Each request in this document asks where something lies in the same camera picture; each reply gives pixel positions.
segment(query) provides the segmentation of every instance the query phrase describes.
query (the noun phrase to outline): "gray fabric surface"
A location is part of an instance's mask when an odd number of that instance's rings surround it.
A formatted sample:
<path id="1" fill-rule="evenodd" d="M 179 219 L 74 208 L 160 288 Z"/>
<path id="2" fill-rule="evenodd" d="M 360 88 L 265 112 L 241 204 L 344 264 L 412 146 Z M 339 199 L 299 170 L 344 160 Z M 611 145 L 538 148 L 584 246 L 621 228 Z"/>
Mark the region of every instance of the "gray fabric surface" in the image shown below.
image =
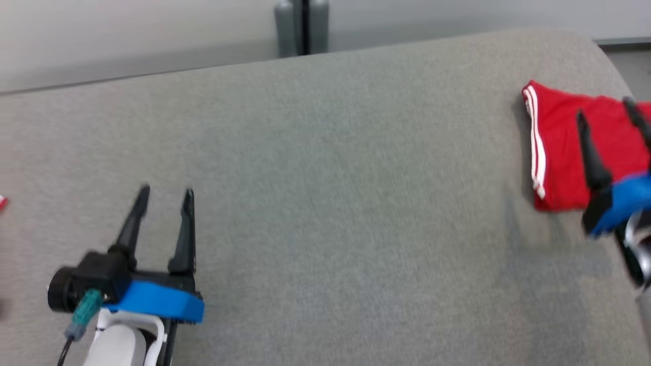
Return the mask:
<path id="1" fill-rule="evenodd" d="M 0 98 L 2 364 L 55 362 L 50 276 L 143 181 L 142 268 L 197 197 L 206 316 L 177 364 L 648 364 L 614 242 L 532 208 L 530 79 L 629 93 L 589 40 L 529 29 Z"/>

